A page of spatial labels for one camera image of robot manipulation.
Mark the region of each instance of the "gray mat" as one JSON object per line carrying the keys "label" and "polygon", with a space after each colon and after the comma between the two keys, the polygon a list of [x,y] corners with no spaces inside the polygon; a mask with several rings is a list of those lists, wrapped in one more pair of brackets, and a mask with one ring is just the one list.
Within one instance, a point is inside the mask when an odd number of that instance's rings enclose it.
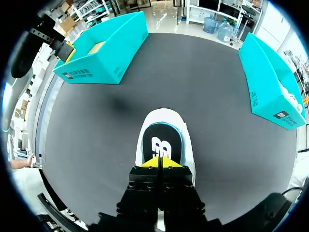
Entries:
{"label": "gray mat", "polygon": [[116,215],[141,126],[159,107],[174,109],[187,123],[208,219],[227,223],[288,186],[296,132],[251,113],[237,50],[150,34],[120,85],[65,83],[56,99],[43,168],[85,223],[98,222],[98,212]]}

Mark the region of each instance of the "cardboard piece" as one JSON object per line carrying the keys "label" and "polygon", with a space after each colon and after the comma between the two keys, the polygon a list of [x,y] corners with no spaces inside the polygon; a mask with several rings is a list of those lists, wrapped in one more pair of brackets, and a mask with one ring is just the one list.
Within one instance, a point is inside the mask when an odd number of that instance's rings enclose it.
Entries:
{"label": "cardboard piece", "polygon": [[15,117],[20,118],[19,116],[21,115],[21,110],[20,109],[15,109]]}
{"label": "cardboard piece", "polygon": [[66,12],[70,8],[70,5],[65,1],[60,8],[63,12]]}
{"label": "cardboard piece", "polygon": [[72,14],[74,12],[73,7],[69,7],[69,9],[67,10],[69,14]]}
{"label": "cardboard piece", "polygon": [[75,22],[70,16],[66,17],[66,19],[59,25],[59,27],[61,27],[65,32],[69,31],[74,26]]}
{"label": "cardboard piece", "polygon": [[24,109],[21,109],[21,118],[25,119],[26,117],[26,111]]}
{"label": "cardboard piece", "polygon": [[27,110],[27,105],[28,105],[28,101],[23,100],[22,104],[21,104],[21,108],[24,110]]}
{"label": "cardboard piece", "polygon": [[90,51],[88,52],[87,55],[96,53],[96,52],[102,47],[102,45],[103,45],[104,43],[105,43],[105,41],[100,42],[100,43],[96,43],[96,44],[90,49]]}

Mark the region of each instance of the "floor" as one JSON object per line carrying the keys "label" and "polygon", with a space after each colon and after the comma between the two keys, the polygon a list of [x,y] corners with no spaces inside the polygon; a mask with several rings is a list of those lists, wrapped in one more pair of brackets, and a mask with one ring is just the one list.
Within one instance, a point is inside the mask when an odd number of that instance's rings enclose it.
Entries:
{"label": "floor", "polygon": [[145,13],[149,32],[197,36],[216,41],[237,50],[240,48],[239,44],[233,44],[233,46],[231,46],[229,43],[218,40],[217,33],[209,34],[204,32],[202,24],[190,22],[187,25],[185,21],[181,21],[180,24],[177,25],[176,7],[173,7],[172,0],[153,1],[151,4],[152,7],[141,9]]}

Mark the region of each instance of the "cyan box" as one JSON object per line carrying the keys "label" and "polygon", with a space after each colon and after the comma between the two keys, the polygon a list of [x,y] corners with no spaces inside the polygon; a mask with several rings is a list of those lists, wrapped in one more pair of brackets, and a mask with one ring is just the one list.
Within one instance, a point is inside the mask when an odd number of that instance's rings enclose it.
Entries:
{"label": "cyan box", "polygon": [[[84,31],[73,44],[76,52],[71,60],[58,61],[53,71],[70,84],[117,85],[147,36],[143,12],[112,18]],[[88,55],[100,42],[105,43]]]}
{"label": "cyan box", "polygon": [[[239,57],[246,74],[252,113],[286,129],[305,125],[306,116],[297,81],[283,59],[262,40],[249,33]],[[294,94],[303,111],[299,113],[285,98],[279,81]]]}

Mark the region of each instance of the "white shelving unit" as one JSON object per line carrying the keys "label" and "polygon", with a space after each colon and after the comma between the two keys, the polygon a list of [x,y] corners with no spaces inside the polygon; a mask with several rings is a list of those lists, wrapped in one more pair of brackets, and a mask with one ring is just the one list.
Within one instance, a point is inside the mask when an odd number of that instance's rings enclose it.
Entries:
{"label": "white shelving unit", "polygon": [[217,10],[213,10],[213,9],[208,9],[208,8],[205,8],[205,7],[198,6],[199,0],[187,0],[188,7],[187,7],[187,22],[186,23],[187,24],[189,24],[189,22],[204,23],[204,18],[209,17],[211,14],[222,15],[224,17],[228,17],[228,18],[231,18],[235,21],[238,21],[239,16],[238,16],[238,18],[235,18],[231,15],[220,12],[219,10],[220,10],[221,4],[227,5],[226,3],[222,2],[222,0],[219,0]]}
{"label": "white shelving unit", "polygon": [[[223,13],[223,12],[220,12],[220,6],[221,4],[224,4],[224,5],[228,5],[236,10],[239,10],[239,15],[237,18],[231,16],[231,15],[228,15],[226,13]],[[187,0],[187,21],[186,23],[189,24],[189,22],[195,22],[195,23],[200,23],[200,24],[204,24],[204,19],[205,17],[209,17],[211,14],[214,15],[214,17],[216,15],[222,15],[224,17],[227,17],[227,18],[230,18],[230,19],[233,19],[236,21],[236,24],[237,24],[237,27],[239,28],[240,27],[240,22],[241,22],[241,19],[242,19],[242,14],[244,12],[244,10],[239,6],[234,6],[234,5],[229,5],[225,2],[223,2],[223,0],[219,0],[218,1],[218,7],[217,7],[217,10],[213,10],[213,9],[208,9],[208,8],[205,8],[205,7],[200,7],[198,6],[199,5],[199,0]],[[257,28],[257,25],[260,21],[260,18],[261,18],[261,15],[262,15],[262,10],[259,11],[255,8],[253,8],[252,4],[249,3],[247,0],[243,0],[242,1],[242,5],[247,5],[249,7],[251,7],[254,11],[256,11],[256,17],[258,18],[256,20],[256,23],[255,23],[255,27],[253,29],[253,34],[255,33],[256,31],[256,28]]]}
{"label": "white shelving unit", "polygon": [[108,8],[108,7],[107,7],[107,4],[106,4],[105,0],[102,0],[102,2],[103,2],[102,4],[99,4],[98,6],[92,8],[91,10],[89,10],[89,11],[87,11],[86,13],[83,14],[83,13],[81,12],[82,9],[84,9],[84,8],[87,7],[90,3],[94,2],[94,1],[97,2],[97,0],[89,0],[88,2],[86,2],[83,6],[81,6],[81,7],[78,8],[78,9],[77,9],[74,5],[72,6],[74,12],[72,12],[72,13],[70,14],[70,16],[72,16],[72,15],[74,15],[74,14],[77,14],[77,16],[78,16],[78,19],[76,19],[75,22],[78,22],[78,21],[80,21],[80,20],[83,20],[83,19],[87,18],[87,17],[86,17],[87,15],[89,15],[91,12],[93,12],[94,10],[96,10],[97,8],[102,7],[102,6],[105,7],[105,10],[106,10],[106,11],[104,11],[103,13],[101,13],[101,14],[95,16],[94,18],[92,18],[91,20],[89,20],[89,22],[91,22],[91,21],[93,21],[93,20],[95,20],[96,18],[99,18],[99,17],[101,17],[101,16],[109,15],[109,14],[110,14],[110,9],[111,9],[111,8]]}

